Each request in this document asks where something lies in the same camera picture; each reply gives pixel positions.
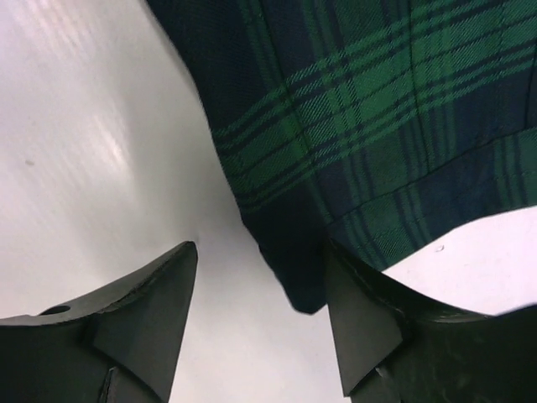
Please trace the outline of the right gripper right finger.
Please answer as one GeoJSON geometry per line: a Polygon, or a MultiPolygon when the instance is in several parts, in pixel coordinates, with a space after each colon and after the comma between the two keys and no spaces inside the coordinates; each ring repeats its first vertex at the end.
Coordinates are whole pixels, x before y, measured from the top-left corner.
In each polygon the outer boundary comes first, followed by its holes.
{"type": "Polygon", "coordinates": [[[425,296],[325,246],[343,394],[353,402],[533,402],[536,308],[483,315],[425,296]]]}

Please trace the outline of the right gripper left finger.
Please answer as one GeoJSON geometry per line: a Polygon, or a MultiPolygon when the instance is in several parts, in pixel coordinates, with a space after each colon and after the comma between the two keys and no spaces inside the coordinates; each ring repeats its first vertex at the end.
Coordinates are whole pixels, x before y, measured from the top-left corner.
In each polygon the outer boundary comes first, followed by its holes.
{"type": "Polygon", "coordinates": [[[1,320],[3,402],[167,402],[197,267],[187,241],[39,315],[1,320]]]}

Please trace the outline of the green plaid skirt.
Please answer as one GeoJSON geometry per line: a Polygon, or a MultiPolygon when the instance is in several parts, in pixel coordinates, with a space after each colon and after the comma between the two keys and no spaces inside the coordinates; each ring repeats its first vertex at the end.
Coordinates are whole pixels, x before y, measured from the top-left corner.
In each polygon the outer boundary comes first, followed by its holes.
{"type": "Polygon", "coordinates": [[[385,270],[536,203],[533,1],[151,1],[292,307],[322,245],[385,270]]]}

